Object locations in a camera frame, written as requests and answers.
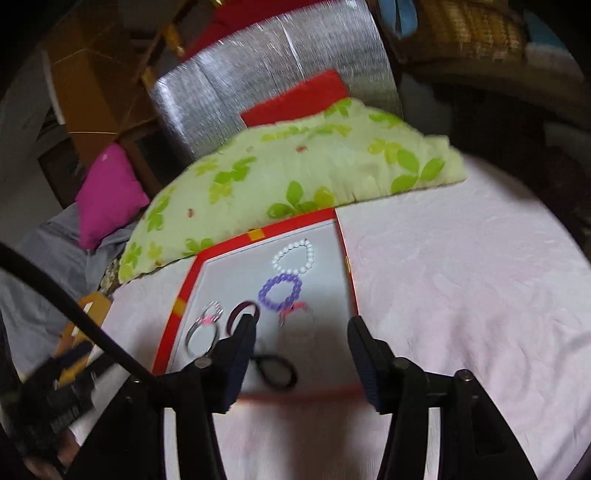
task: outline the wall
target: wall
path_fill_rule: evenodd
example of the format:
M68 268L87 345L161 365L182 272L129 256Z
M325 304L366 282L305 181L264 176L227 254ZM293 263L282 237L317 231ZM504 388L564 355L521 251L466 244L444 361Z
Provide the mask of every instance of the wall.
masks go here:
M33 149L49 107L35 52L0 102L0 241L10 246L61 211Z

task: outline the bed sheet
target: bed sheet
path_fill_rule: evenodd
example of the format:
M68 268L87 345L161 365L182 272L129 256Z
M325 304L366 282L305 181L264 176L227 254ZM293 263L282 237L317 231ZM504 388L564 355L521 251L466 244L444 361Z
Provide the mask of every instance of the bed sheet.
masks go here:
M466 168L459 185L337 210L359 311L426 371L471 369L538 478L563 480L591 443L591 268L521 184L469 157ZM147 367L189 266L115 293L103 327ZM125 377L118 367L99 381L79 441ZM389 417L356 400L239 402L215 424L228 478L369 480Z

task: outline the metal bolt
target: metal bolt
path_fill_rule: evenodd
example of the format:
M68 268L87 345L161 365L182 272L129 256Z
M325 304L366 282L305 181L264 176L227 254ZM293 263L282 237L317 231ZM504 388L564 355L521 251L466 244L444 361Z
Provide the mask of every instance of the metal bolt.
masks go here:
M410 361L407 358L399 356L394 359L394 366L400 370L406 370L409 365Z
M474 379L474 375L472 375L472 372L465 368L463 368L462 370L458 370L457 376L460 377L460 379L464 382L469 382Z
M200 356L195 360L195 366L197 368L207 368L212 364L212 359L208 356Z

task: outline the floral pillow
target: floral pillow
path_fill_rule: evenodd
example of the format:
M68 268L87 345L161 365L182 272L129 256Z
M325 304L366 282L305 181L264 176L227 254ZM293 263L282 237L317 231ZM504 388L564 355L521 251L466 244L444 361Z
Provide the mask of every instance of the floral pillow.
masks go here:
M191 165L138 223L119 280L277 220L465 177L447 137L342 99L317 115L244 130Z

